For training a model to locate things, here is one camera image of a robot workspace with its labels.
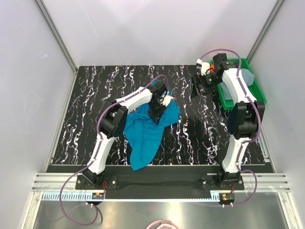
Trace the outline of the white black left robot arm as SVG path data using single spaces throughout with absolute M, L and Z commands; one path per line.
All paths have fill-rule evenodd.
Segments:
M 82 172 L 86 183 L 93 189 L 104 184 L 103 172 L 106 159 L 114 141 L 123 133 L 127 115 L 143 104 L 149 105 L 148 116 L 159 124 L 166 108 L 172 101 L 168 89 L 162 82 L 139 87 L 135 92 L 120 98 L 107 99 L 97 123 L 97 140 L 87 168 Z

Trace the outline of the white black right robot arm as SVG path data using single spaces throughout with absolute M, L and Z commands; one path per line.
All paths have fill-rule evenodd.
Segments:
M 260 135 L 265 104 L 249 91 L 241 71 L 241 60 L 230 61 L 226 53 L 213 57 L 213 66 L 198 59 L 198 73 L 192 77 L 191 97 L 208 94 L 224 83 L 233 99 L 234 107 L 227 121 L 230 134 L 229 146 L 224 160 L 215 175 L 202 176 L 203 190 L 243 190 L 241 163 L 250 142 Z

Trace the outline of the blue t shirt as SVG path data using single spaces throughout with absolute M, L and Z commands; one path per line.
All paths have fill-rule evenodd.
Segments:
M 154 159 L 161 144 L 163 132 L 179 121 L 180 109 L 176 102 L 170 102 L 156 124 L 148 115 L 147 103 L 127 115 L 124 134 L 132 148 L 130 164 L 133 171 L 147 166 Z

